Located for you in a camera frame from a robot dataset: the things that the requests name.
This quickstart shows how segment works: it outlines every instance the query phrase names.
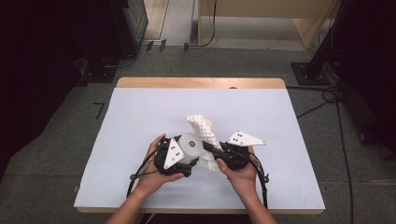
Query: person's right hand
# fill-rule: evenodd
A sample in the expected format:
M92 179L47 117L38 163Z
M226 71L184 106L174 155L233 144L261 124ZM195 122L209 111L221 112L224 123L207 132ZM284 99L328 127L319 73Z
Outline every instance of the person's right hand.
M248 151L254 154L253 147L248 147ZM227 175L235 192L241 198L247 197L249 194L257 194L256 192L256 169L252 164L248 163L244 169L232 171L222 159L217 159L218 166L222 173Z

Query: person's left hand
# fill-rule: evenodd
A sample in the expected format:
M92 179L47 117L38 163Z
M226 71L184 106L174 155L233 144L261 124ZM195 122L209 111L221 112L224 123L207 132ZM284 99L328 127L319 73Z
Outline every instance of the person's left hand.
M149 145L148 153L146 154L146 157L155 149L157 149L157 146L160 144L163 138L165 138L165 134L158 136ZM136 188L134 189L135 192L139 192L146 197L157 191L157 189L159 189L164 183L176 181L184 176L182 173L173 174L173 175L160 174L159 172L157 172L157 168L154 165L154 157L155 156L151 156L151 158L148 160L148 166L146 167L146 170L143 172L143 174L147 174L147 175L141 175L139 177L139 182L137 183Z

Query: white object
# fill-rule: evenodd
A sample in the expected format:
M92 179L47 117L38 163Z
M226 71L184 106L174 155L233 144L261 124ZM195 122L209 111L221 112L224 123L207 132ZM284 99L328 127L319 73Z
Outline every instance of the white object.
M166 170L181 159L183 159L184 153L181 150L180 146L177 144L175 138L171 138L171 142L169 143L168 153L166 154L165 164L163 168Z
M201 136L202 140L213 145L213 147L222 150L219 141L213 134L213 123L210 119L205 118L202 115L190 115L187 116L187 121L194 129L195 134ZM202 155L202 159L207 160L209 170L218 171L219 166L213 157L211 152L205 151Z
M177 141L184 157L179 163L190 164L204 153L202 138L194 133L183 133Z
M314 214L325 208L286 89L116 88L74 206L82 212L115 212L125 201L129 176L141 165L149 143L162 132L167 136L190 132L183 118L191 114L210 118L218 139L225 141L230 131L248 130L271 143L265 150L263 146L254 150L270 177L266 187L272 213ZM260 181L256 184L261 192ZM177 210L246 212L224 174L210 172L201 160L190 177L166 183L142 205L142 212L148 213Z
M264 140L240 131L236 131L236 133L231 135L227 142L240 147L261 146L266 144Z

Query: gray carpet floor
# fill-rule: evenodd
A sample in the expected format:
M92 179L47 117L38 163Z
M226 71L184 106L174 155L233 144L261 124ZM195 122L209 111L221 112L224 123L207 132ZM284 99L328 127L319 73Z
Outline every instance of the gray carpet floor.
M113 83L75 87L46 130L18 152L0 184L0 223L104 223L110 214L73 207L79 181L120 77L280 77L297 86L290 62L309 62L313 51L270 49L141 49L118 69ZM295 114L323 103L321 92L289 90ZM105 108L98 117L100 106ZM396 162L383 146L361 144L360 131L340 103L352 179L354 223L396 223ZM313 216L276 216L279 223L350 223L349 185L336 104L299 119L326 210Z

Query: floor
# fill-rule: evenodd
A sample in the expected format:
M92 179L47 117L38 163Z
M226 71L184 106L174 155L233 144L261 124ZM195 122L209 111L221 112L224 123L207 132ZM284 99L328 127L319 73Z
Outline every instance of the floor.
M298 86L290 62L309 62L315 49L306 50L295 39L290 21L264 21L272 27L265 32L274 33L254 33L266 36L260 44L244 40L250 37L248 32L241 32L244 37L239 40L226 38L219 25L216 45L184 51L185 42L193 45L196 41L193 8L192 0L171 0L163 30L167 38L164 51L141 49L130 64L117 70L112 83L92 83L70 91L46 130L11 159L0 183L0 223L104 223L109 218L110 214L81 214L73 204L120 77L279 77L288 86ZM169 23L181 15L189 19ZM240 21L239 25L249 23ZM321 39L327 27L323 29ZM176 31L181 38L171 37ZM289 95L296 116L323 103L321 92L290 89ZM97 103L105 104L103 110ZM336 108L336 104L326 104L298 119L326 210L314 216L275 216L276 220L290 224L396 223L396 162L384 159L392 153L384 146L362 144L347 106L340 102L340 117Z

